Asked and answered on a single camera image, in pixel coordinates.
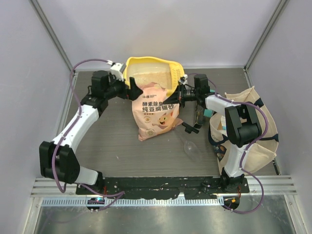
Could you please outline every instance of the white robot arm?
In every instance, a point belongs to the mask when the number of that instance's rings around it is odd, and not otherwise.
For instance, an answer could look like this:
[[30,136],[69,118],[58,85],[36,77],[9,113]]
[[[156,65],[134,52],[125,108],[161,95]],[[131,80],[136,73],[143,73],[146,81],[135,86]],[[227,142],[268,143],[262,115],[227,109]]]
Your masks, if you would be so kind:
[[[135,100],[143,93],[136,86],[134,78],[130,78],[130,87],[125,85],[124,79],[120,78],[123,66],[117,65],[111,67],[111,72],[93,73],[91,93],[82,99],[75,116],[51,142],[44,141],[40,145],[42,176],[55,178],[56,173],[58,180],[65,183],[94,185],[93,188],[98,191],[103,188],[102,173],[80,166],[75,153],[83,136],[107,108],[109,99],[120,97]],[[52,166],[53,154],[56,155],[55,169]]]
[[[251,149],[246,150],[246,147],[262,134],[261,126],[256,115],[255,109],[249,105],[237,105],[233,102],[216,95],[210,91],[207,76],[199,74],[194,76],[195,87],[186,89],[184,84],[177,87],[176,91],[166,100],[164,104],[179,103],[182,107],[187,101],[197,101],[197,104],[205,109],[210,109],[214,112],[225,116],[227,135],[231,142],[229,159],[222,170],[221,179],[223,180],[223,188],[233,185],[237,187],[244,178],[244,168],[248,153]],[[186,132],[196,132],[194,127]]]

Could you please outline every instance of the metal frame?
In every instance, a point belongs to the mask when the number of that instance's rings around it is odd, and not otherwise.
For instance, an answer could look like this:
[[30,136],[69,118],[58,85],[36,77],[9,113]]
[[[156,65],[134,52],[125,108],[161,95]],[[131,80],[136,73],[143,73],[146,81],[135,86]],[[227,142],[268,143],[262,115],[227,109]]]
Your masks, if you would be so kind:
[[33,6],[35,12],[37,13],[37,15],[40,19],[40,21],[42,22],[44,28],[46,29],[48,35],[50,36],[53,44],[56,46],[59,54],[61,55],[62,59],[64,60],[66,66],[68,67],[69,70],[72,70],[73,66],[72,66],[69,58],[67,57],[67,54],[66,54],[65,50],[63,49],[57,35],[55,34],[48,18],[46,17],[45,13],[43,12],[39,2],[37,0],[29,0],[29,2]]
[[[51,24],[49,23],[45,13],[43,12],[40,4],[37,0],[29,0],[31,5],[33,6],[35,12],[37,13],[39,19],[41,20],[43,26],[45,27],[48,35],[50,36],[52,42],[56,46],[56,49],[60,53],[62,59],[64,60],[65,64],[67,65],[68,69],[72,69],[72,64],[69,58],[66,55],[57,35],[55,34]],[[263,46],[265,40],[268,38],[270,32],[272,31],[274,25],[276,24],[278,18],[282,14],[283,10],[285,9],[289,0],[280,0],[279,4],[277,5],[273,15],[271,16],[268,24],[264,32],[262,33],[261,37],[259,38],[250,58],[248,59],[245,66],[229,66],[228,68],[233,67],[240,67],[244,69],[245,77],[249,87],[252,87],[253,82],[250,78],[249,68],[251,67],[254,59],[256,58],[257,54],[259,53],[261,47]],[[78,72],[75,73],[75,77],[73,79],[73,84],[75,85],[78,77]],[[58,126],[58,133],[64,128],[66,123],[66,118],[69,111],[69,106],[72,100],[72,92],[68,90],[67,97],[65,100],[62,116],[59,120]],[[261,189],[259,184],[255,179],[250,176],[246,177],[248,179],[249,187],[251,192],[249,194],[242,194],[242,195],[260,195]],[[302,219],[301,211],[298,207],[298,196],[293,184],[293,181],[290,176],[288,175],[277,175],[277,176],[258,176],[260,181],[263,183],[265,195],[284,195],[289,212],[291,214],[291,218],[297,233],[307,233],[305,222]],[[51,179],[46,178],[37,178],[31,193],[31,197],[29,198],[31,201],[31,207],[29,209],[28,218],[25,224],[24,233],[34,233],[36,223],[39,219],[39,212],[42,203],[46,199],[53,199],[53,198],[61,198],[61,199],[82,199],[86,197],[92,197],[94,195],[76,195],[76,186],[75,185],[67,185],[66,193],[62,194],[57,189],[55,182]]]
[[282,12],[284,11],[287,3],[289,2],[289,0],[280,0],[278,5],[276,6],[267,26],[265,27],[261,37],[259,38],[255,48],[253,49],[252,54],[250,55],[246,65],[245,65],[245,70],[248,71],[251,64],[253,63],[255,57],[257,56],[257,54],[259,53],[263,43],[265,42],[265,40],[268,38],[270,32],[272,31],[273,27],[275,26],[278,18],[280,17],[280,15],[282,14]]
[[[252,176],[246,176],[250,188],[249,194],[245,195],[261,195],[261,189],[258,182]],[[264,195],[284,195],[287,202],[294,227],[297,233],[307,233],[305,230],[304,221],[302,219],[299,207],[297,205],[297,192],[294,187],[292,178],[289,175],[274,175],[258,176],[264,187]],[[76,185],[68,184],[65,193],[60,193],[55,181],[48,178],[36,178],[35,184],[33,186],[31,197],[32,206],[29,212],[28,220],[25,226],[25,234],[34,233],[36,223],[39,219],[39,211],[42,206],[48,206],[49,203],[52,206],[73,206],[74,201],[78,201],[75,206],[85,206],[86,200],[89,197],[95,197],[97,195],[76,195]],[[140,200],[130,200],[124,201],[120,200],[120,203],[115,206],[124,207],[142,207],[142,206],[211,206],[222,204],[222,197],[224,195],[238,195],[238,194],[217,194],[218,199],[203,199],[203,200],[185,200],[184,195],[180,194],[177,199],[174,200],[152,200],[152,201],[140,201]]]

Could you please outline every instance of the cartoon cat illustration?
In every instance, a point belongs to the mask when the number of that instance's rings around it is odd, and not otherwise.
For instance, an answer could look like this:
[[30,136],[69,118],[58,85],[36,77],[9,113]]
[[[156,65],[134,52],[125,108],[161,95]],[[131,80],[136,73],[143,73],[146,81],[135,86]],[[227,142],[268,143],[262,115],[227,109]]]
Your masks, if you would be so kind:
[[157,126],[160,129],[162,129],[162,131],[158,134],[166,133],[170,131],[172,128],[176,127],[178,124],[180,124],[179,120],[177,120],[176,118],[173,118],[172,115],[173,115],[173,112],[171,112],[170,114],[164,113],[158,119],[158,124],[152,123],[152,126]]

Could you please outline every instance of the pink bag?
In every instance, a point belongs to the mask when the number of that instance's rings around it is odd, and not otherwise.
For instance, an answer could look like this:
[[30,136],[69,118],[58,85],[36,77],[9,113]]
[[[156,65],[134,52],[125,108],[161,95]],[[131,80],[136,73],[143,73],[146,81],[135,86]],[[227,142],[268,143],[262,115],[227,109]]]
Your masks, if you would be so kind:
[[140,141],[166,133],[183,121],[177,118],[179,104],[163,105],[167,91],[157,83],[141,87],[143,94],[132,102]]

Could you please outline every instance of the black clamp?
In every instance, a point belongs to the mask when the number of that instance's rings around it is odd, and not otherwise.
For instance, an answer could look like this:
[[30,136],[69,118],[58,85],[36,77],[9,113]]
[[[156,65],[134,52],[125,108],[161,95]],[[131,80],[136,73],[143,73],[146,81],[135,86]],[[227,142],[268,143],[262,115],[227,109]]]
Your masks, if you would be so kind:
[[97,109],[99,116],[107,108],[108,100],[114,97],[136,100],[143,94],[133,77],[130,77],[130,89],[128,89],[124,81],[117,80],[114,75],[106,71],[93,72],[90,87],[91,93],[81,100],[81,105],[86,104]]
[[196,101],[199,106],[206,108],[205,98],[213,94],[210,91],[207,76],[205,74],[195,75],[194,84],[195,86],[191,89],[186,89],[184,84],[178,85],[175,92],[163,104],[179,103],[184,107],[185,102]]
[[251,143],[262,134],[255,108],[249,105],[230,106],[225,108],[226,132],[230,142],[241,148]]
[[[44,141],[39,146],[40,172],[43,177],[54,179],[52,171],[52,155],[56,147],[54,142]],[[78,178],[80,165],[72,148],[68,145],[60,146],[56,158],[56,172],[58,179],[72,184]]]
[[240,184],[243,184],[245,175],[242,174],[237,177],[229,177],[222,168],[222,173],[220,176],[220,185],[223,190],[237,189]]
[[192,127],[191,125],[187,124],[186,122],[183,122],[182,125],[185,127],[185,131],[189,134],[192,132],[195,132],[196,134],[199,133],[198,129],[196,129],[195,127]]

